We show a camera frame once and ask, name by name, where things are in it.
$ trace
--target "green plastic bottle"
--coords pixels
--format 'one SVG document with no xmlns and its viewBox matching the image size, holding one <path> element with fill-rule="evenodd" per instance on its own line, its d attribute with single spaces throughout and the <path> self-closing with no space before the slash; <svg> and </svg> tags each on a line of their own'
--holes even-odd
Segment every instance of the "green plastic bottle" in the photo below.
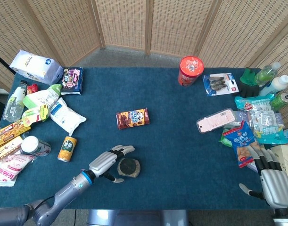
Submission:
<svg viewBox="0 0 288 226">
<path fill-rule="evenodd" d="M 255 82 L 259 86 L 264 86 L 268 81 L 272 80 L 278 74 L 278 69 L 281 67 L 279 62 L 273 63 L 271 66 L 265 66 L 256 76 Z"/>
</svg>

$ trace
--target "red canister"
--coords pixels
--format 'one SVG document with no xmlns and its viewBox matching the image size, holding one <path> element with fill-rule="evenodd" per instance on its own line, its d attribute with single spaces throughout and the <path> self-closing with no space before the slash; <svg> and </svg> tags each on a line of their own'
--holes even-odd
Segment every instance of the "red canister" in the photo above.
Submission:
<svg viewBox="0 0 288 226">
<path fill-rule="evenodd" d="M 178 82 L 190 86 L 204 71 L 204 63 L 196 56 L 186 56 L 180 62 Z"/>
</svg>

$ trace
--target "white box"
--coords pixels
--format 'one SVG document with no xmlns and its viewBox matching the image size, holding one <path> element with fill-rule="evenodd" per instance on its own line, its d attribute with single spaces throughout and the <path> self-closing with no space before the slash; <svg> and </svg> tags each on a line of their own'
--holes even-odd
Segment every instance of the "white box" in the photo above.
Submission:
<svg viewBox="0 0 288 226">
<path fill-rule="evenodd" d="M 288 177 L 288 145 L 275 146 L 271 150 L 277 156 L 281 168 L 286 172 Z"/>
<path fill-rule="evenodd" d="M 63 67 L 55 60 L 23 50 L 16 55 L 10 68 L 26 78 L 49 85 L 57 83 L 63 74 Z"/>
</svg>

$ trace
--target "table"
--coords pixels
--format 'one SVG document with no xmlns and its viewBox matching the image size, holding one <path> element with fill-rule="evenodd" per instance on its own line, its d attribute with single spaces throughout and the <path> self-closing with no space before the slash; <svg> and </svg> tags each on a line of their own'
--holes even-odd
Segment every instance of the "table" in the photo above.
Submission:
<svg viewBox="0 0 288 226">
<path fill-rule="evenodd" d="M 222 129 L 200 134 L 196 126 L 198 119 L 219 110 L 235 110 L 234 97 L 207 97 L 202 77 L 182 87 L 177 82 L 178 71 L 85 68 L 83 94 L 63 96 L 69 107 L 87 118 L 72 135 L 78 141 L 71 162 L 57 159 L 68 133 L 51 119 L 33 124 L 30 135 L 50 143 L 52 151 L 29 164 L 14 187 L 0 187 L 0 207 L 52 196 L 102 152 L 122 144 L 136 148 L 128 157 L 140 161 L 139 177 L 125 178 L 121 184 L 97 178 L 68 209 L 266 209 L 266 202 L 247 196 L 238 187 L 244 183 L 261 191 L 259 176 L 247 167 L 239 169 L 233 149 L 218 142 Z M 243 71 L 206 68 L 204 74 L 231 72 L 239 77 Z M 10 93 L 21 79 L 15 76 Z M 39 84 L 40 90 L 47 87 Z M 145 107 L 151 124 L 117 128 L 117 112 Z M 3 127 L 8 124 L 0 122 Z M 110 172 L 118 177 L 116 166 Z"/>
</svg>

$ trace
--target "gray floor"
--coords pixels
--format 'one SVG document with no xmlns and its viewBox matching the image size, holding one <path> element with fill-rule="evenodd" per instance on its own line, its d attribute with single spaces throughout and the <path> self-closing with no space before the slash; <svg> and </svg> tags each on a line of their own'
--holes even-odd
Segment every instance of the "gray floor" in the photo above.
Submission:
<svg viewBox="0 0 288 226">
<path fill-rule="evenodd" d="M 96 50 L 75 66 L 82 67 L 178 67 L 180 58 L 158 54 L 144 55 L 141 51 L 107 47 Z M 73 226 L 75 210 L 63 210 L 53 226 Z M 75 226 L 86 224 L 88 211 L 76 211 Z M 153 226 L 147 219 L 141 217 L 129 218 L 125 221 L 122 217 L 117 219 L 116 226 Z M 189 211 L 189 220 L 194 226 L 272 226 L 270 210 L 195 210 Z M 35 225 L 29 221 L 26 226 Z"/>
</svg>

